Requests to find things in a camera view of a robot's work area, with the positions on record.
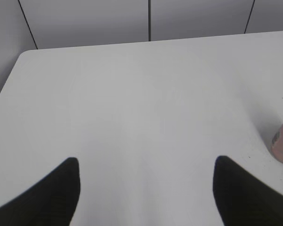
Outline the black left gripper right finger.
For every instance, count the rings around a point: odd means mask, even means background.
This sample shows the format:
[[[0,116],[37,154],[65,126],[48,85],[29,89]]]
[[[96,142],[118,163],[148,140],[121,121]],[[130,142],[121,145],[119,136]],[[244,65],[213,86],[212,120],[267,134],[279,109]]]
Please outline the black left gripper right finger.
[[[283,226],[283,195],[227,156],[216,158],[213,195],[226,226]]]

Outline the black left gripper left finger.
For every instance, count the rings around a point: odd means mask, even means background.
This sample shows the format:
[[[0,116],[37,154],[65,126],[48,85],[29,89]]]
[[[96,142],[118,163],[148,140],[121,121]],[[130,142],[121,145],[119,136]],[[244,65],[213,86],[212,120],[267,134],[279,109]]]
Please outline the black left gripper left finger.
[[[79,161],[69,157],[35,185],[2,205],[0,226],[68,226],[79,197]]]

